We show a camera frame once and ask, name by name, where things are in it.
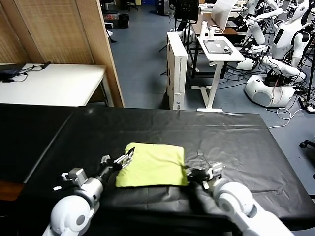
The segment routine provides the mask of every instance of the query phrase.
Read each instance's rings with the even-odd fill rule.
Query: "yellow-green cloth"
[[[116,187],[188,185],[184,170],[184,148],[166,144],[130,143],[135,147],[131,163],[119,171]]]

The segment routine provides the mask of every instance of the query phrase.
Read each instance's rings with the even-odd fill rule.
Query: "table leg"
[[[227,68],[227,61],[224,62],[224,65],[223,65],[223,68],[222,68],[222,71],[221,71],[221,74],[220,74],[220,79],[224,78],[224,75],[225,75],[225,72],[226,72],[226,68]]]
[[[209,93],[209,100],[208,100],[208,104],[206,104],[206,108],[212,108],[212,104],[213,104],[213,101],[215,99],[215,95],[217,92],[217,87],[219,84],[223,64],[224,62],[217,62],[217,67],[216,67],[215,75],[212,80],[211,89]]]
[[[187,46],[186,46],[186,51],[187,52],[188,52],[189,43],[190,43],[190,26],[191,26],[191,23],[188,23],[188,37],[187,37]]]
[[[193,63],[192,63],[192,65],[193,65],[193,67],[192,67],[192,73],[191,73],[191,77],[192,77],[192,78],[195,78],[195,75],[196,75],[198,51],[199,51],[199,41],[196,40],[195,57],[194,57]]]
[[[106,91],[105,91],[105,88],[104,88],[103,81],[101,81],[101,82],[100,82],[100,87],[101,87],[102,92],[103,92],[105,106],[106,106],[106,107],[109,107],[109,104],[108,104],[108,100],[107,100],[107,97],[106,97]]]
[[[187,32],[187,29],[186,29],[186,25],[185,25],[185,28],[184,28],[184,36],[183,36],[183,46],[185,47],[185,43],[186,43],[186,32]]]
[[[197,111],[199,111],[199,112],[223,112],[223,110],[220,108],[217,108],[217,109],[212,108],[213,101],[215,99],[215,95],[217,92],[217,87],[218,87],[218,84],[220,81],[220,76],[222,73],[223,65],[224,65],[224,62],[217,62],[217,67],[216,67],[215,75],[213,77],[213,81],[211,84],[209,96],[207,94],[206,88],[201,88],[201,94],[202,94],[203,101],[205,103],[206,108],[205,109],[204,108],[198,108]]]

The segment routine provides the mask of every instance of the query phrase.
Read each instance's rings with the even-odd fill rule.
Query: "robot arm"
[[[264,56],[261,60],[261,63],[263,65],[270,66],[275,71],[282,72],[284,76],[294,77],[295,79],[292,80],[295,82],[303,81],[306,77],[306,75],[298,68],[287,65],[281,61],[272,59],[271,56]]]
[[[310,35],[306,32],[300,32],[296,34],[293,38],[294,51],[292,55],[292,63],[293,67],[297,67],[303,57],[303,52],[305,47],[307,46]]]
[[[50,224],[43,236],[77,236],[88,230],[91,218],[99,208],[99,199],[111,175],[131,162],[134,148],[116,160],[109,155],[102,157],[97,175],[87,178],[83,169],[74,168],[63,173],[65,181],[76,185],[73,195],[62,198],[54,206]]]
[[[270,17],[278,16],[278,15],[283,13],[283,9],[279,8],[274,0],[264,0],[264,2],[267,3],[267,5],[269,7],[271,7],[273,9],[273,11],[263,13],[263,14],[258,15],[256,17],[250,16],[246,22],[246,25],[250,29],[254,39],[256,40],[256,42],[259,45],[264,44],[266,39],[265,39],[265,36],[262,33],[261,29],[260,29],[258,22],[263,21],[265,19],[268,19]]]
[[[244,236],[294,236],[274,214],[262,208],[246,186],[221,178],[223,168],[224,165],[217,162],[207,172],[192,169],[188,179],[202,183],[204,190]]]

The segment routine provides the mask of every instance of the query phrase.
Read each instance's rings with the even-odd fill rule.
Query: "box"
[[[167,33],[167,83],[169,107],[182,110],[185,97],[185,83],[188,54],[176,32]]]

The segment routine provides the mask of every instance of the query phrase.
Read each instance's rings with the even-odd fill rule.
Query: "white cable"
[[[278,113],[278,111],[279,111],[280,109],[289,112],[290,117],[289,117],[289,118],[283,118],[282,116],[280,116],[279,113]],[[277,109],[277,116],[278,116],[279,118],[281,118],[281,119],[287,120],[287,123],[284,124],[284,125],[271,126],[271,127],[269,127],[268,129],[280,128],[280,127],[285,127],[285,126],[287,126],[287,125],[290,123],[291,119],[295,116],[295,114],[296,114],[298,111],[301,111],[301,110],[308,110],[308,109],[307,109],[307,108],[301,108],[301,109],[297,110],[293,115],[291,115],[291,112],[290,112],[287,108],[283,108],[283,107],[278,108],[278,109]]]
[[[216,34],[223,34],[223,30],[221,30],[221,29],[216,29]]]

